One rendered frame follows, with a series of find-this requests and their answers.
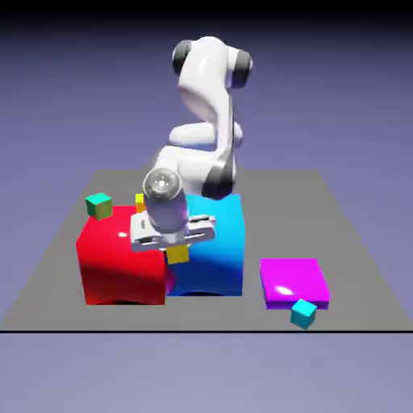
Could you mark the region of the small cyan cube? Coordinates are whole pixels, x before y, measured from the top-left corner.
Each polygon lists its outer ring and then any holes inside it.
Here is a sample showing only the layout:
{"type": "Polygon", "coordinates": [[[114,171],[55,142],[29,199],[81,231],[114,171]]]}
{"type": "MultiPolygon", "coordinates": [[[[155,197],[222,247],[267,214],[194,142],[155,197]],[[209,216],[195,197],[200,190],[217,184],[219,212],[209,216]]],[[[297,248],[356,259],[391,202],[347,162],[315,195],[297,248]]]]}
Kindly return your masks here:
{"type": "Polygon", "coordinates": [[[317,306],[299,299],[290,311],[290,322],[301,329],[307,330],[315,321],[317,306]]]}

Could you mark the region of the large blue box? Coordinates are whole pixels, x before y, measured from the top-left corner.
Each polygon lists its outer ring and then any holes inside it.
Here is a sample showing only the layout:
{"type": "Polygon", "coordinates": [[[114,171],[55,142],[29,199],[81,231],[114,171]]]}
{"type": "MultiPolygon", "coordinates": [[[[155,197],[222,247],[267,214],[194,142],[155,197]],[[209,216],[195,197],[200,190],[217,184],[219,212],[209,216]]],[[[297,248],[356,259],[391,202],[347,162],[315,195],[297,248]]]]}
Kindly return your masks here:
{"type": "Polygon", "coordinates": [[[191,215],[216,218],[215,238],[189,247],[190,260],[171,265],[173,287],[170,296],[243,293],[245,226],[238,194],[213,201],[197,195],[187,197],[191,215]]]}

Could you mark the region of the small green cube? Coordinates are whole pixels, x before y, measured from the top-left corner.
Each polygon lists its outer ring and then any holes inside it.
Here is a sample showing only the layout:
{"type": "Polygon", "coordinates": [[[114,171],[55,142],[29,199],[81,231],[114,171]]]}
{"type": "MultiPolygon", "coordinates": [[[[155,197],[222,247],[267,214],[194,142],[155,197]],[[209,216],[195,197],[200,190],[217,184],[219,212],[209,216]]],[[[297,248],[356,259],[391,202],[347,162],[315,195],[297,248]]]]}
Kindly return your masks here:
{"type": "Polygon", "coordinates": [[[86,197],[85,201],[89,217],[101,220],[112,215],[113,205],[109,195],[104,193],[91,194],[86,197]]]}

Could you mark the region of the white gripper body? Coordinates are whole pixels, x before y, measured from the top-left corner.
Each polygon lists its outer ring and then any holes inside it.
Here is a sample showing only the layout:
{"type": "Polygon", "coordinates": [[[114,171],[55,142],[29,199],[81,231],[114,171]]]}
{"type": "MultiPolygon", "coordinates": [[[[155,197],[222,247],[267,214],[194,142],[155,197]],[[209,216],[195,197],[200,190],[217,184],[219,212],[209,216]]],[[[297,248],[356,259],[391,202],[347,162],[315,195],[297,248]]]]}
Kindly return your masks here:
{"type": "Polygon", "coordinates": [[[196,244],[215,238],[215,217],[210,215],[190,216],[186,225],[175,233],[157,231],[149,221],[148,214],[134,214],[130,220],[130,241],[133,252],[165,250],[174,246],[196,244]]]}

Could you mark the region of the large red box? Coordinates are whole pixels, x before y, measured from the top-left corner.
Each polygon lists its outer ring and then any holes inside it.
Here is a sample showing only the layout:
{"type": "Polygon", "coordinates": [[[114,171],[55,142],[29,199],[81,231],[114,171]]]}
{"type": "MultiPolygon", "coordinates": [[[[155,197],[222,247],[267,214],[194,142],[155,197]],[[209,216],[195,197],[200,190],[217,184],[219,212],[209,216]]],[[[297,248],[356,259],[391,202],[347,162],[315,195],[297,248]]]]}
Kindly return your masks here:
{"type": "Polygon", "coordinates": [[[132,302],[163,305],[169,275],[158,250],[133,252],[130,220],[134,206],[114,206],[112,216],[88,218],[76,242],[86,304],[132,302]]]}

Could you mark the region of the large magenta box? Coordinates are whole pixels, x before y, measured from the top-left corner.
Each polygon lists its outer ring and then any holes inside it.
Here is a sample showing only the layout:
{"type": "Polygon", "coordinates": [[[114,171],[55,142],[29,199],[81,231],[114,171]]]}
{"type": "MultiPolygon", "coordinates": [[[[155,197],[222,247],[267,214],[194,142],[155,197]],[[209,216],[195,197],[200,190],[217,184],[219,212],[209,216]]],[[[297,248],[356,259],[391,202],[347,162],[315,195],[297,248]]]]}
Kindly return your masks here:
{"type": "Polygon", "coordinates": [[[267,309],[291,309],[299,300],[327,310],[330,290],[315,258],[261,258],[261,284],[267,309]]]}

